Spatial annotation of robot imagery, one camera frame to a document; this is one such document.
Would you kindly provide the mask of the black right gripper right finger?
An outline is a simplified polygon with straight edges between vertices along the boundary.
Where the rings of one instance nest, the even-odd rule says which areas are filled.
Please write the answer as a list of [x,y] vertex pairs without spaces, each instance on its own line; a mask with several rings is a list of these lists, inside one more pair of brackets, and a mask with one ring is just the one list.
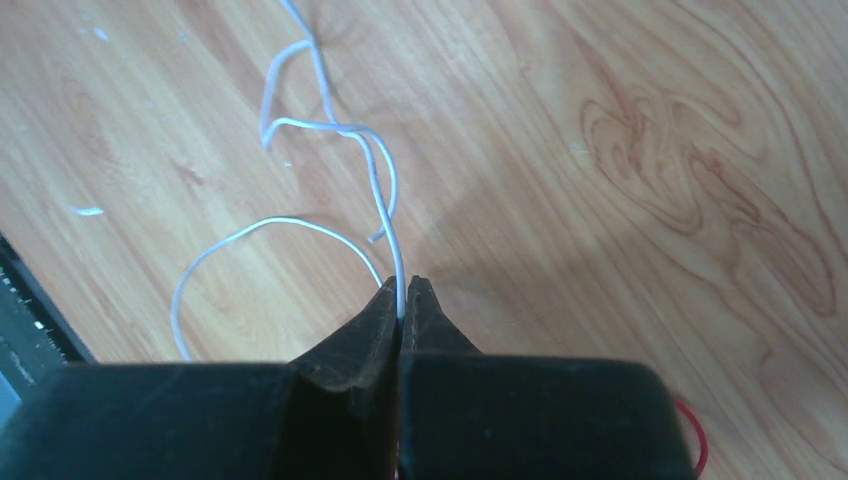
[[403,479],[692,479],[672,396],[647,366],[485,354],[411,279],[399,357]]

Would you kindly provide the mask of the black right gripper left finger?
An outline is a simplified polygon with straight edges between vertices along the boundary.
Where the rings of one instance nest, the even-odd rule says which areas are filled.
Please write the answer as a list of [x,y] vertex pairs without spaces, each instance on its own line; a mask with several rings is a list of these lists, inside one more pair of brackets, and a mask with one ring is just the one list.
[[5,479],[390,479],[394,280],[286,363],[76,364],[1,435]]

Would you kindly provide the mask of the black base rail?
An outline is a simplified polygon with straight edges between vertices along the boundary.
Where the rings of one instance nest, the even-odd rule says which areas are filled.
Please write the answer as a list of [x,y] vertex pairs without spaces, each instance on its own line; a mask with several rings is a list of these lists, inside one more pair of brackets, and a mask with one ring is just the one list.
[[1,239],[1,424],[52,371],[94,356],[24,260]]

